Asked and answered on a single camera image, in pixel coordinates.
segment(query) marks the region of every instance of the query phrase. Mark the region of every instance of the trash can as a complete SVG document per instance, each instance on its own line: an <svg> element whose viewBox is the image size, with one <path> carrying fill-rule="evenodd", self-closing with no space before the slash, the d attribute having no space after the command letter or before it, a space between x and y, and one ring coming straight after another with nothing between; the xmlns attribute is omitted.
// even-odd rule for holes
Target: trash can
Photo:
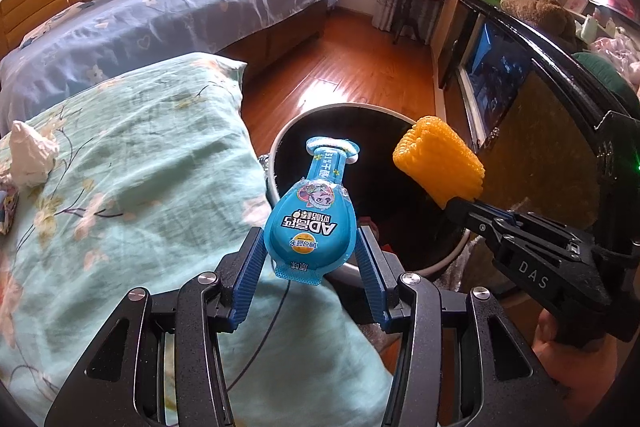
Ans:
<svg viewBox="0 0 640 427"><path fill-rule="evenodd" d="M312 136L347 138L360 146L358 161L347 165L343 185L356 217L370 217L407 270L425 277L440 272L462 251L468 234L446 219L428 194L393 163L396 144L415 122L386 108L364 103L335 103L289 121L273 142L268 167L268 195L273 204L308 171L306 140ZM332 272L351 285L362 285L352 256Z"/></svg>

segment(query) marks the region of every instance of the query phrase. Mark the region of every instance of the blue plastic wrapper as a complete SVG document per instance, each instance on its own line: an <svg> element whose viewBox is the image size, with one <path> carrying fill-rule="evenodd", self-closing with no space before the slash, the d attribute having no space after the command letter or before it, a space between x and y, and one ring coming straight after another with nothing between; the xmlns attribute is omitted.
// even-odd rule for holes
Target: blue plastic wrapper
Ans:
<svg viewBox="0 0 640 427"><path fill-rule="evenodd" d="M347 261L356 241L356 216L342 186L347 163L359 148L349 140L318 136L306 142L313 156L306 178L293 185L271 212L264 243L278 277L318 285Z"/></svg>

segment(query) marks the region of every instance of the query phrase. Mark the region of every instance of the white tissue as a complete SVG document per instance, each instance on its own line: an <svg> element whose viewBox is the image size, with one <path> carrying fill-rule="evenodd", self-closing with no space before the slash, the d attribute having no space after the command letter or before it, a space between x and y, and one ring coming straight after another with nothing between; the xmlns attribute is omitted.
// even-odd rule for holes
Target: white tissue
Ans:
<svg viewBox="0 0 640 427"><path fill-rule="evenodd" d="M54 139L45 138L21 121L14 121L11 127L9 149L10 174L18 187L34 187L46 182L60 153L60 146Z"/></svg>

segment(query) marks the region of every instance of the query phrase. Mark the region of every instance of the heart pattern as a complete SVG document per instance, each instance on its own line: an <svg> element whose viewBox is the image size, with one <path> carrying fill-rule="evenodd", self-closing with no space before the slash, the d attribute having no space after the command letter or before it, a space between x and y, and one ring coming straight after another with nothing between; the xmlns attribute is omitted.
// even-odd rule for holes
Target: heart pattern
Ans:
<svg viewBox="0 0 640 427"><path fill-rule="evenodd" d="M151 45L151 37L149 35L145 35L141 39L138 39L138 46L143 50L148 50Z"/></svg>

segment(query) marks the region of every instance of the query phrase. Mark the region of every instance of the black cable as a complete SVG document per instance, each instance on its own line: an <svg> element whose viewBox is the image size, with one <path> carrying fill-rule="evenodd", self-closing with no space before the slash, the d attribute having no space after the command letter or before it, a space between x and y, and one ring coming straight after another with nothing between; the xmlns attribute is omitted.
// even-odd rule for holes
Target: black cable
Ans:
<svg viewBox="0 0 640 427"><path fill-rule="evenodd" d="M238 383L238 381L244 376L247 369L249 369L249 366L251 366L251 364L254 363L254 360L258 356L258 353L260 353L262 346L264 346L264 343L267 341L267 337L269 336L269 334L271 333L271 330L273 329L273 325L276 323L276 319L278 318L278 315L280 315L280 310L282 309L282 305L284 304L284 299L287 298L287 294L289 293L290 286L291 286L291 281L288 281L287 288L286 290L284 290L282 299L280 299L280 304L278 305L278 309L276 310L275 314L273 315L273 318L271 319L271 324L269 324L269 327L267 328L266 333L264 334L262 340L260 341L260 344L258 344L258 347L255 350L254 354L252 354L252 357L249 359L249 362L246 363L246 365L243 367L242 371L240 371L240 374L236 377L236 379L233 382L231 382L231 385L226 388L227 392L233 389L236 383Z"/></svg>

